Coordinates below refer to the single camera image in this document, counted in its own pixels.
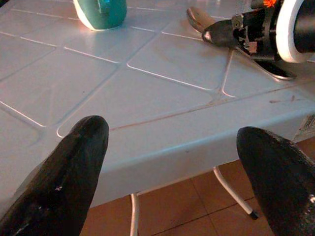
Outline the white metal table leg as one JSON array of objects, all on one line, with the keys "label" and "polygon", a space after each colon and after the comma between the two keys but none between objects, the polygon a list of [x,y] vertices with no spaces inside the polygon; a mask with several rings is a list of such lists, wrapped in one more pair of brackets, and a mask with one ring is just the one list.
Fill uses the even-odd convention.
[{"label": "white metal table leg", "polygon": [[229,195],[236,201],[236,203],[245,211],[245,213],[252,219],[257,220],[258,214],[246,203],[246,201],[240,197],[240,195],[232,188],[232,186],[226,181],[221,174],[219,166],[213,168],[213,172],[219,183],[229,193]]},{"label": "white metal table leg", "polygon": [[138,236],[138,222],[139,222],[139,210],[140,202],[137,193],[132,193],[130,195],[131,199],[131,224],[130,224],[130,235],[129,236]]}]

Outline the silver metal spoon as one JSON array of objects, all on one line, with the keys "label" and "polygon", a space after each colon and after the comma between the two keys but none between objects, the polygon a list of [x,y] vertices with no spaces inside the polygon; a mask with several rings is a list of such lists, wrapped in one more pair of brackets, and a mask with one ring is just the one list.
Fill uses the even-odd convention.
[{"label": "silver metal spoon", "polygon": [[[197,7],[190,7],[187,9],[187,18],[190,25],[199,33],[203,31],[211,24],[217,22],[208,13],[202,11]],[[257,61],[253,60],[248,54],[240,49],[240,47],[230,48],[239,51],[248,59],[250,59],[254,64],[260,67],[267,74],[280,79],[280,80],[293,80],[296,75],[288,70],[285,70],[276,65],[276,61]]]}]

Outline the white ribbed panel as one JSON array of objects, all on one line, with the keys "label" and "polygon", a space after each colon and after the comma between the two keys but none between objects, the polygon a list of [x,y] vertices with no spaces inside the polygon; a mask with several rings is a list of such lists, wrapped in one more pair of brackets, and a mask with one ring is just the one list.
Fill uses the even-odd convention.
[{"label": "white ribbed panel", "polygon": [[315,136],[315,114],[308,115],[301,123],[293,141],[298,143]]}]

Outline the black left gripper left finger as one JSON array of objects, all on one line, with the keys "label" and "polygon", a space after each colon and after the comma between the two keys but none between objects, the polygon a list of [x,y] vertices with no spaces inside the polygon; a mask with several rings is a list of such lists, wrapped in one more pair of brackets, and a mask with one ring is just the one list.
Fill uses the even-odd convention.
[{"label": "black left gripper left finger", "polygon": [[79,236],[108,147],[101,116],[79,120],[0,214],[0,236]]}]

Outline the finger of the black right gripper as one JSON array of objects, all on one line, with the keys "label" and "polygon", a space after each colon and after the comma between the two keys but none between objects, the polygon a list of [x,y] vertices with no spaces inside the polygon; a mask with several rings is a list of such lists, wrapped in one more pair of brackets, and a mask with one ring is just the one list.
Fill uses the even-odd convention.
[{"label": "finger of the black right gripper", "polygon": [[236,48],[239,41],[234,37],[231,20],[217,21],[209,25],[202,33],[205,42],[218,47]]}]

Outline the teal ceramic cup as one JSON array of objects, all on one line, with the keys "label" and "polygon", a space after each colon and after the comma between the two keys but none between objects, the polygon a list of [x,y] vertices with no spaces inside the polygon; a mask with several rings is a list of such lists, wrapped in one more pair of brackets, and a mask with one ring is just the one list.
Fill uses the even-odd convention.
[{"label": "teal ceramic cup", "polygon": [[119,27],[127,13],[126,0],[73,0],[79,20],[93,31]]}]

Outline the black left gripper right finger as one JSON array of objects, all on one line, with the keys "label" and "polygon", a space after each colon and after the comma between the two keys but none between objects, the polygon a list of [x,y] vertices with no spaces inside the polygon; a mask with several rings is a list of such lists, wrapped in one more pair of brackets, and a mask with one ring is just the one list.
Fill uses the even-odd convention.
[{"label": "black left gripper right finger", "polygon": [[247,126],[237,152],[275,236],[315,236],[315,161],[295,143]]}]

